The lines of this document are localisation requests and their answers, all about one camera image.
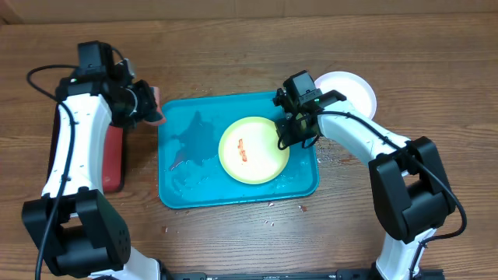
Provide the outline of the yellow-green plate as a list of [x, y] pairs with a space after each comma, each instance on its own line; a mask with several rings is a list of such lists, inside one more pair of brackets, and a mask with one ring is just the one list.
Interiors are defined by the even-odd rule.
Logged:
[[219, 141], [219, 161], [233, 179], [263, 184], [275, 179], [289, 162], [290, 150], [279, 149], [275, 122], [245, 117], [233, 122]]

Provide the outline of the white plate with red smear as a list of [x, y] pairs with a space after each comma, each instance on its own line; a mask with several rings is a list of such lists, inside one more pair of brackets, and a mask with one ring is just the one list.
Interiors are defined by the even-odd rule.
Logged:
[[323, 93], [336, 90], [361, 114], [373, 119], [377, 110], [377, 98], [373, 88], [362, 77], [351, 72], [329, 72], [321, 75], [314, 84]]

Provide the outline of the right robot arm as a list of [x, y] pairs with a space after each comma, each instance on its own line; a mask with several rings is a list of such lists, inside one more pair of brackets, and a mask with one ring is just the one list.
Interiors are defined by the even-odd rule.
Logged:
[[367, 272], [344, 271], [338, 279], [442, 279], [419, 262], [436, 231], [459, 208], [434, 143], [410, 140], [362, 115], [336, 90], [278, 89], [273, 99], [286, 116], [276, 122], [278, 147], [311, 147], [328, 138], [346, 148], [369, 169], [376, 216], [386, 232], [381, 255]]

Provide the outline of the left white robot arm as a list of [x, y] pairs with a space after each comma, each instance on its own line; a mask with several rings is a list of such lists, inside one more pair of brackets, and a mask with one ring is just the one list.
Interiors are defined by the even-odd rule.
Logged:
[[81, 75], [63, 78], [59, 133], [50, 176], [22, 220], [37, 246], [35, 277], [168, 279], [160, 261], [131, 245], [128, 226], [103, 194], [104, 143], [110, 126], [161, 121], [158, 92], [143, 80]]

